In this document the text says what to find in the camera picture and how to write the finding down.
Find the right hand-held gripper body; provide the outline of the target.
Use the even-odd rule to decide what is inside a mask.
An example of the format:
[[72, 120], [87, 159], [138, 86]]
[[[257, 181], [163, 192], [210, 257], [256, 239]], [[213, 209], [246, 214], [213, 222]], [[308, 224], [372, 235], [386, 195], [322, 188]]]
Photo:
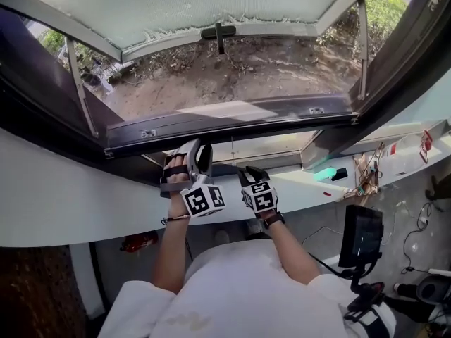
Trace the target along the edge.
[[277, 208], [277, 192], [269, 180], [241, 182], [241, 185], [242, 200], [246, 207], [252, 209], [254, 213], [262, 213]]

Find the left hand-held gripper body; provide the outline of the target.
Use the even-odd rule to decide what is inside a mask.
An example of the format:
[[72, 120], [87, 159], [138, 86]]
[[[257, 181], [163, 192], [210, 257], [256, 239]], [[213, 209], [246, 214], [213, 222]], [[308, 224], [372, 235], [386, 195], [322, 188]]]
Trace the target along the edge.
[[[175, 149], [171, 154], [167, 155], [165, 166], [174, 156], [186, 156], [185, 144]], [[167, 177], [177, 174], [187, 173], [188, 181], [168, 183]], [[187, 215], [177, 218], [197, 218], [219, 212], [225, 208], [222, 188], [214, 184], [213, 178], [201, 174], [200, 172], [190, 172], [187, 165], [178, 166], [164, 170], [160, 179], [160, 196], [170, 198], [171, 192], [180, 192], [183, 198]]]

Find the person's left hand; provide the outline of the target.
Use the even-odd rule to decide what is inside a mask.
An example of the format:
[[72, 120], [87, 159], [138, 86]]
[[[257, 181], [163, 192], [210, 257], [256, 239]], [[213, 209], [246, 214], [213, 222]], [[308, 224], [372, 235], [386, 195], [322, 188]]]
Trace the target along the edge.
[[[187, 165], [187, 156], [174, 156], [165, 166], [164, 170], [177, 168], [178, 166]], [[167, 177], [168, 183], [184, 182], [188, 181], [189, 176], [187, 173], [177, 173]], [[170, 193], [170, 206], [168, 209], [168, 217], [176, 218], [182, 215], [187, 215], [187, 209], [185, 207], [183, 198], [180, 192]]]

